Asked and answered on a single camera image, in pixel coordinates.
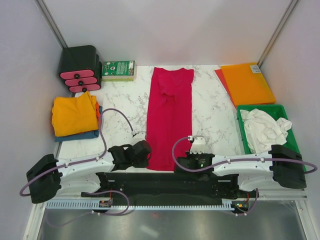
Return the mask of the magenta t shirt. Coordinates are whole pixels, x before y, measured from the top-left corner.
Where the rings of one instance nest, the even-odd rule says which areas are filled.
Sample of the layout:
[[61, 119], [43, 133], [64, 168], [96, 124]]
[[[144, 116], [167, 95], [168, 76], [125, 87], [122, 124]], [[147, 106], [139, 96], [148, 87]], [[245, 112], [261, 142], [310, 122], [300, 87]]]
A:
[[193, 69], [153, 70], [146, 121], [146, 141], [152, 150], [149, 170], [173, 171], [173, 145], [192, 134], [193, 80]]

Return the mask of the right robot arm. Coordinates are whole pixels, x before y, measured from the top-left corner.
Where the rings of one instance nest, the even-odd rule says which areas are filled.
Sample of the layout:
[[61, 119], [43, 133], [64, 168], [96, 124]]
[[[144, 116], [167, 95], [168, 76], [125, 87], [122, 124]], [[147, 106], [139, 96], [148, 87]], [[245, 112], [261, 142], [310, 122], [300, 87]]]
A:
[[211, 173], [216, 177], [235, 175], [236, 180], [229, 184], [235, 197], [268, 187], [307, 187], [301, 154], [278, 144], [261, 153], [226, 156], [187, 152], [185, 157], [173, 160], [175, 169], [184, 172]]

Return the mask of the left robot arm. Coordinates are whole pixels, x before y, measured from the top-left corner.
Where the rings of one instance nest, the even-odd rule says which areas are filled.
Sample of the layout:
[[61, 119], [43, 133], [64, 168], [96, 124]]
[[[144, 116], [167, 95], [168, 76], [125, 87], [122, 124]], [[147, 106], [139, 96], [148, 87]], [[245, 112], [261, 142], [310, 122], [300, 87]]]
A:
[[33, 204], [53, 198], [106, 196], [111, 187], [105, 173], [146, 168], [152, 148], [146, 140], [135, 144], [112, 146], [89, 157], [56, 159], [53, 154], [43, 156], [26, 173], [27, 194]]

